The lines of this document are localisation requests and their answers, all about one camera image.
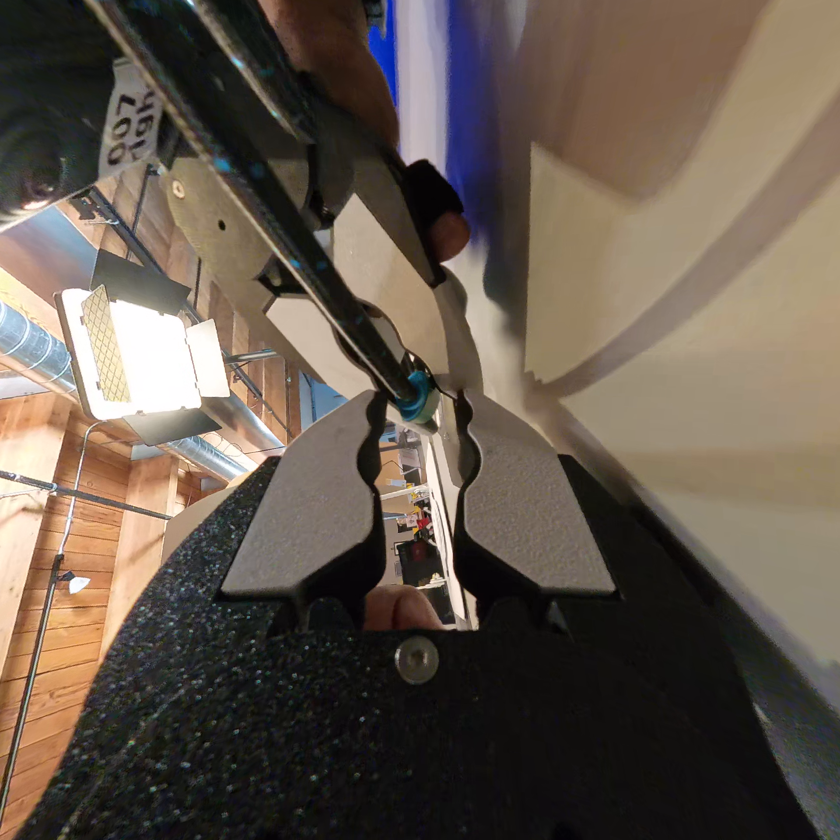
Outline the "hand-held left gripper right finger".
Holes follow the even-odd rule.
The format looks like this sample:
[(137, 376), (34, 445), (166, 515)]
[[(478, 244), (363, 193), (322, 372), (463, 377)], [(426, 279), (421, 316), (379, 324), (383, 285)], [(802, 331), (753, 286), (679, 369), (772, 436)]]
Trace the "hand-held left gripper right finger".
[(615, 594), (551, 443), (480, 392), (460, 393), (455, 410), (463, 478), (453, 537), (458, 581), (476, 599)]

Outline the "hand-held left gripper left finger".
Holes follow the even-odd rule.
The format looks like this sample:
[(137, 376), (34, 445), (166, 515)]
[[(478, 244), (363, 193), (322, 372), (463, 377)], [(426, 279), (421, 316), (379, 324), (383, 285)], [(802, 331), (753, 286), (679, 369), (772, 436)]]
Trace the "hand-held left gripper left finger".
[(280, 458), (221, 592), (230, 599), (320, 599), (362, 613), (385, 572), (380, 436), (387, 400), (365, 391), (306, 429)]

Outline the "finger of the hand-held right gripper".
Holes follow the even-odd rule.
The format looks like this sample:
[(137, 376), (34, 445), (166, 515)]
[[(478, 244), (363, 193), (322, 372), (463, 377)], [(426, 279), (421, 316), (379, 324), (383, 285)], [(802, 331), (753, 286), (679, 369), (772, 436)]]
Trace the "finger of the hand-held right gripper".
[(342, 346), (318, 307), (308, 298), (280, 297), (266, 310), (268, 320), (297, 350), (325, 385), (342, 396), (380, 388), (380, 383)]
[(484, 390), (466, 290), (449, 269), (431, 288), (357, 195), (335, 220), (332, 255), (352, 293), (376, 311), (374, 324), (396, 355), (424, 362), (448, 395)]

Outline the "black braided cable green plugs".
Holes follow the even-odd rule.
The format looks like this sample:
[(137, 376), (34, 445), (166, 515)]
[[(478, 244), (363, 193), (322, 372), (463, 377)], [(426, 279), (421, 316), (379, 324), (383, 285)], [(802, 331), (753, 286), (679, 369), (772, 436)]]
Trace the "black braided cable green plugs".
[(257, 2), (85, 2), (140, 70), (173, 123), (249, 228), (288, 268), (405, 422), (428, 420), (434, 374), (387, 347), (315, 231), (353, 195), (371, 195), (377, 222), (442, 281), (417, 231), (404, 165), (292, 69)]

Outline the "person's left hand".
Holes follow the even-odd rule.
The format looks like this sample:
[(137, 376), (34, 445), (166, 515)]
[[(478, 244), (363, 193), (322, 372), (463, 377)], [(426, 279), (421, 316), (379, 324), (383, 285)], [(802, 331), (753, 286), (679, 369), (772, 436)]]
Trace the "person's left hand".
[(390, 632), (407, 629), (442, 631), (432, 603), (422, 591), (405, 584), (375, 587), (364, 599), (365, 632)]

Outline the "person's right hand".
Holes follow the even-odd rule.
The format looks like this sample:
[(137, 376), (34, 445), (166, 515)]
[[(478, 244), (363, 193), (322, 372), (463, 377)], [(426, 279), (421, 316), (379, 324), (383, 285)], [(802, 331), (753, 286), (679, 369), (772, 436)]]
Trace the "person's right hand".
[[(400, 127), (385, 73), (370, 48), (373, 29), (385, 32), (387, 2), (260, 1), (259, 6), (295, 70), (309, 76), (331, 102), (352, 114), (390, 151)], [(469, 242), (464, 207), (454, 188), (428, 162), (408, 172), (436, 261), (443, 264)]]

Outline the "studio light panel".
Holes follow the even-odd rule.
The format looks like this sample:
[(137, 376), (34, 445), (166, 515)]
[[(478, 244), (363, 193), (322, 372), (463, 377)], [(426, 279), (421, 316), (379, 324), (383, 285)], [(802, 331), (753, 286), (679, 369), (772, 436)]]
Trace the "studio light panel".
[(214, 320), (186, 326), (189, 290), (100, 251), (88, 289), (55, 293), (80, 404), (122, 420), (149, 446), (222, 430), (205, 411), (230, 395)]

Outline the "black boom pole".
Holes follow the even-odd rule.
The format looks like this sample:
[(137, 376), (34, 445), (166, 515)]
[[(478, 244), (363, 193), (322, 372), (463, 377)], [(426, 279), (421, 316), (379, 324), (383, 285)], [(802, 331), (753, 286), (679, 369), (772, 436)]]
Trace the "black boom pole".
[(153, 511), (145, 507), (137, 507), (127, 502), (102, 497), (98, 494), (93, 494), (78, 488), (62, 486), (55, 482), (48, 482), (42, 479), (23, 476), (6, 470), (1, 470), (1, 479), (31, 490), (43, 491), (53, 497), (68, 497), (76, 500), (82, 500), (93, 505), (136, 513), (147, 518), (154, 518), (163, 521), (170, 521), (173, 519), (172, 515), (166, 513)]

